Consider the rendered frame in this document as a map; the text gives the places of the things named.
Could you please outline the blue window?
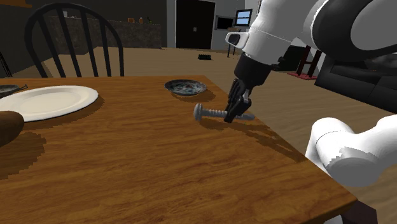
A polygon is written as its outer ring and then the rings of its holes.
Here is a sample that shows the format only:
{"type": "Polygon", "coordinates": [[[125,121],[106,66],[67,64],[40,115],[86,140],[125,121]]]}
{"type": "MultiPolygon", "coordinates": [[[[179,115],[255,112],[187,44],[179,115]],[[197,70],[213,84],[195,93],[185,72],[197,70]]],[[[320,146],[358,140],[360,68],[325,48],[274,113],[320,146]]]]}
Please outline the blue window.
{"type": "Polygon", "coordinates": [[[249,27],[252,12],[252,9],[237,10],[235,14],[234,26],[249,27]]]}

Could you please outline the red floor mat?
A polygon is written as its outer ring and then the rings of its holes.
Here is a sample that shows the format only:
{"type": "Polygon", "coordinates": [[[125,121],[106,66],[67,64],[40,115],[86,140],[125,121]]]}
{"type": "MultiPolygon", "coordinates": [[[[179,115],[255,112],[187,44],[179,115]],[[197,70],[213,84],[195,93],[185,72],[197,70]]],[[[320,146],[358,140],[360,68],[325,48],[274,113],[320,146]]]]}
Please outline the red floor mat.
{"type": "Polygon", "coordinates": [[[308,74],[306,74],[306,73],[300,73],[300,74],[298,74],[298,73],[288,73],[288,75],[291,75],[291,76],[294,76],[294,77],[297,77],[297,78],[300,78],[300,79],[303,79],[303,80],[315,80],[317,77],[316,76],[310,76],[310,75],[308,75],[308,74]]]}

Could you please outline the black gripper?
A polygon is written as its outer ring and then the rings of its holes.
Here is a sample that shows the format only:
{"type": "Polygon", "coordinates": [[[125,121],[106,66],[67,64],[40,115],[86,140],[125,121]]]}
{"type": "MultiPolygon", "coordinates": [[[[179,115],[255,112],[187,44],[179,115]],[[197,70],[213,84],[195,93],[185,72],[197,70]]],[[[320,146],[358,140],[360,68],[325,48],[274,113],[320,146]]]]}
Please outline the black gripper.
{"type": "Polygon", "coordinates": [[[231,123],[235,116],[242,115],[251,107],[250,90],[264,84],[273,68],[252,59],[246,53],[240,56],[234,71],[237,78],[233,80],[228,94],[227,116],[224,118],[226,123],[231,123]]]}

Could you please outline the brown rounded object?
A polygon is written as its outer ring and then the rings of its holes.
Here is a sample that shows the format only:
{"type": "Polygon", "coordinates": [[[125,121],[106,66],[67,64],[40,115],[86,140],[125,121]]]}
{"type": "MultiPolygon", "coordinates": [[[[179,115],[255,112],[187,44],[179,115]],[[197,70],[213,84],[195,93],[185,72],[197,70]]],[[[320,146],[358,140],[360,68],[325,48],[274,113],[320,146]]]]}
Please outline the brown rounded object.
{"type": "Polygon", "coordinates": [[[12,142],[22,131],[24,118],[15,111],[0,111],[0,147],[12,142]]]}

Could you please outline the white plate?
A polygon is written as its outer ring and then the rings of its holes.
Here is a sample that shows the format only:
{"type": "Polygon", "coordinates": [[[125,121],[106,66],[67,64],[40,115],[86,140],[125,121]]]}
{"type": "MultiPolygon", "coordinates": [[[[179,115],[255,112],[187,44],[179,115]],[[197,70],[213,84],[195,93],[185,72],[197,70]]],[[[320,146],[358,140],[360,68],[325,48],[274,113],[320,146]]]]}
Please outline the white plate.
{"type": "Polygon", "coordinates": [[[0,99],[0,111],[14,111],[25,122],[47,120],[74,113],[94,103],[96,90],[76,85],[35,88],[0,99]]]}

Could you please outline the black double door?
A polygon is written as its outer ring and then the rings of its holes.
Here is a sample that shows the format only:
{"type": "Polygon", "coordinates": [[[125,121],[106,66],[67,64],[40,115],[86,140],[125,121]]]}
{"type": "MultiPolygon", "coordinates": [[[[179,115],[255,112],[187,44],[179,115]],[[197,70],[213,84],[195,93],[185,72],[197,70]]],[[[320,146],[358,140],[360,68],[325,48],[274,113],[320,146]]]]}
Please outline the black double door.
{"type": "Polygon", "coordinates": [[[176,1],[176,47],[210,49],[215,2],[176,1]]]}

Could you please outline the dark grey dish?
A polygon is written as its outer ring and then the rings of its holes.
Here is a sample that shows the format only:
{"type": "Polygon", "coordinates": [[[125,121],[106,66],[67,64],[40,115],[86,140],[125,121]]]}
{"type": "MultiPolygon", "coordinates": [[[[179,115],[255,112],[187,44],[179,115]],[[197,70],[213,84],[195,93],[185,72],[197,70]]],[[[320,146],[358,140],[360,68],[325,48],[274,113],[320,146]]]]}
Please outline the dark grey dish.
{"type": "Polygon", "coordinates": [[[27,85],[22,87],[19,87],[18,85],[0,85],[0,99],[27,88],[27,85]]]}

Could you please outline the dark kitchen counter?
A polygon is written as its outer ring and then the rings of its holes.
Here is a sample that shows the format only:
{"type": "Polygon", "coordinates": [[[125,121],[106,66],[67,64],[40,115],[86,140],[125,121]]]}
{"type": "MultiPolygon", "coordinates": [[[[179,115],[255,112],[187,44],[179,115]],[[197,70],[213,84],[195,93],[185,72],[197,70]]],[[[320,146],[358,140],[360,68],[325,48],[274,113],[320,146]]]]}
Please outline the dark kitchen counter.
{"type": "MultiPolygon", "coordinates": [[[[83,22],[80,18],[66,18],[67,28],[71,37],[74,52],[77,55],[88,53],[88,46],[83,30],[83,22]]],[[[88,29],[94,48],[102,46],[101,28],[97,19],[89,18],[88,29]]],[[[46,19],[50,34],[57,53],[68,54],[66,39],[57,16],[46,19]]],[[[156,24],[139,24],[122,21],[109,22],[117,32],[124,48],[161,48],[162,33],[161,26],[156,24]]]]}

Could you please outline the black sofa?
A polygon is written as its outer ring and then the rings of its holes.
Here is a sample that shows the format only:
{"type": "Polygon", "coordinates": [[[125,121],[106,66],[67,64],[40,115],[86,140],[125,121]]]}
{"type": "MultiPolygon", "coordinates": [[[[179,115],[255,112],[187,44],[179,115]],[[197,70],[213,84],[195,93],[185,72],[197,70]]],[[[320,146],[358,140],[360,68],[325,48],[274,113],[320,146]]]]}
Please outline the black sofa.
{"type": "Polygon", "coordinates": [[[315,85],[397,114],[397,53],[360,62],[327,56],[315,85]]]}

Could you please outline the black spindle-back chair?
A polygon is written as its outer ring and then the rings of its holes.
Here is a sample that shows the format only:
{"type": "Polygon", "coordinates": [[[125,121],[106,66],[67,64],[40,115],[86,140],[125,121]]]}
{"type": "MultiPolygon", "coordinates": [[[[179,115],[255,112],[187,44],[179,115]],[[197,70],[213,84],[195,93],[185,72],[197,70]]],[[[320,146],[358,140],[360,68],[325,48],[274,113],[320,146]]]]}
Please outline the black spindle-back chair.
{"type": "Polygon", "coordinates": [[[24,42],[26,49],[31,56],[31,59],[36,66],[36,69],[38,70],[39,74],[41,77],[46,78],[48,75],[44,69],[44,67],[41,64],[41,61],[39,60],[39,57],[33,47],[33,41],[32,41],[32,30],[35,26],[35,24],[39,24],[41,31],[43,33],[43,36],[45,37],[46,44],[48,46],[48,49],[53,57],[53,61],[57,67],[57,70],[60,74],[60,77],[64,78],[66,76],[64,72],[64,68],[62,67],[61,61],[59,59],[57,50],[55,49],[55,45],[53,42],[53,39],[51,37],[50,31],[48,29],[48,26],[44,20],[44,14],[48,13],[49,11],[55,10],[57,12],[60,26],[62,28],[62,32],[64,34],[64,38],[66,41],[67,48],[69,50],[69,54],[71,56],[71,60],[73,62],[74,70],[75,73],[78,77],[82,77],[81,75],[81,70],[76,58],[76,53],[74,51],[74,46],[73,42],[71,39],[71,35],[69,32],[69,29],[66,24],[65,16],[63,14],[64,9],[74,9],[78,10],[81,15],[81,23],[83,25],[83,31],[85,35],[85,40],[87,42],[87,48],[88,48],[88,53],[90,56],[90,61],[92,65],[92,70],[93,74],[95,77],[98,77],[99,73],[97,70],[97,64],[95,60],[95,55],[94,55],[94,48],[92,45],[92,38],[90,36],[90,30],[88,27],[88,18],[87,15],[91,15],[95,17],[99,21],[99,28],[101,32],[101,39],[102,39],[102,48],[104,51],[104,60],[106,64],[106,72],[107,76],[111,77],[111,66],[110,66],[110,59],[109,59],[109,50],[108,50],[108,39],[106,35],[106,31],[109,30],[113,37],[116,40],[116,44],[118,47],[118,56],[119,56],[119,67],[120,67],[120,76],[125,75],[125,70],[124,70],[124,59],[123,59],[123,45],[122,41],[116,32],[115,28],[101,15],[98,13],[94,12],[93,10],[80,5],[80,4],[74,4],[74,3],[51,3],[51,4],[46,4],[40,8],[38,8],[32,15],[28,18],[25,28],[24,28],[24,42]]]}

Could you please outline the dark wall picture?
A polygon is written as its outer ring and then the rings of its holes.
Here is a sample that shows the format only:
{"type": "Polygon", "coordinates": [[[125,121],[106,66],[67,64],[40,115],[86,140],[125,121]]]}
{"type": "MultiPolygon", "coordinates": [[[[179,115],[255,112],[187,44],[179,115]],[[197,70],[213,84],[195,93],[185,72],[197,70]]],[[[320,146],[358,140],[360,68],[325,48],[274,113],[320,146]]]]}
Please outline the dark wall picture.
{"type": "Polygon", "coordinates": [[[216,15],[216,30],[227,30],[233,27],[234,19],[232,17],[221,17],[216,15]]]}

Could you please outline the dark patterned bowl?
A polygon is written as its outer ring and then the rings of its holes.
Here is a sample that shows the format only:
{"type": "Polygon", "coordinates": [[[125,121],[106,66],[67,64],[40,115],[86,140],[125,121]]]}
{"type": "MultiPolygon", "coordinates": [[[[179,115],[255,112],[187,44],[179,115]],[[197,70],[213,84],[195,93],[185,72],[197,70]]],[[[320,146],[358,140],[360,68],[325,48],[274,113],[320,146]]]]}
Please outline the dark patterned bowl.
{"type": "Polygon", "coordinates": [[[181,79],[168,81],[164,87],[168,91],[182,96],[193,96],[207,90],[207,86],[200,81],[181,79]]]}

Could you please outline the red wooden stool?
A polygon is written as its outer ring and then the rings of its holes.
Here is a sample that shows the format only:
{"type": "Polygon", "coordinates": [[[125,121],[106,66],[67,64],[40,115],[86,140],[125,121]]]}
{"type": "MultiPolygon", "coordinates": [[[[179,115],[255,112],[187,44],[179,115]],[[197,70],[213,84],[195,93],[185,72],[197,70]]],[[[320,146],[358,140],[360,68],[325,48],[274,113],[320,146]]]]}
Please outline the red wooden stool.
{"type": "Polygon", "coordinates": [[[316,50],[316,53],[315,53],[312,61],[308,61],[307,57],[309,56],[311,48],[312,47],[309,46],[309,45],[307,45],[305,47],[305,51],[303,53],[302,59],[300,61],[300,64],[298,66],[298,69],[297,69],[296,73],[298,73],[298,74],[302,73],[304,65],[309,64],[310,67],[309,67],[309,70],[307,71],[306,74],[308,74],[310,76],[312,76],[314,74],[314,70],[315,70],[315,68],[317,66],[317,63],[319,62],[320,56],[322,54],[322,51],[316,50]]]}

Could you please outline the large grey screw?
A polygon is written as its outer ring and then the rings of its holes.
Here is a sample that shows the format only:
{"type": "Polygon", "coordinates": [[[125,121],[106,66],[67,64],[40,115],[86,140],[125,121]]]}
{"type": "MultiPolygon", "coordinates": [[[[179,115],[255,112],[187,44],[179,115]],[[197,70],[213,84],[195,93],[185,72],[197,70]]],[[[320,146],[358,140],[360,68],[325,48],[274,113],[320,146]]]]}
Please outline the large grey screw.
{"type": "MultiPolygon", "coordinates": [[[[227,116],[227,112],[215,109],[204,109],[203,105],[201,103],[198,103],[194,107],[193,116],[195,120],[200,121],[203,116],[225,118],[227,116]]],[[[254,118],[254,115],[247,113],[235,116],[235,119],[239,120],[254,120],[254,118]]]]}

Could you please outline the wooden table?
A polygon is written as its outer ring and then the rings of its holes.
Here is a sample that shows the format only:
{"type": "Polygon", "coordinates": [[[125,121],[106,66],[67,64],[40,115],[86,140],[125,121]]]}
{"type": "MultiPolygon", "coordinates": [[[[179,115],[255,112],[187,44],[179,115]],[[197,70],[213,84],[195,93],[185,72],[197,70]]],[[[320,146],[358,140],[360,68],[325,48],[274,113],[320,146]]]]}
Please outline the wooden table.
{"type": "Polygon", "coordinates": [[[197,122],[166,77],[8,78],[81,85],[98,99],[25,124],[0,148],[0,224],[323,224],[355,196],[260,120],[197,122]]]}

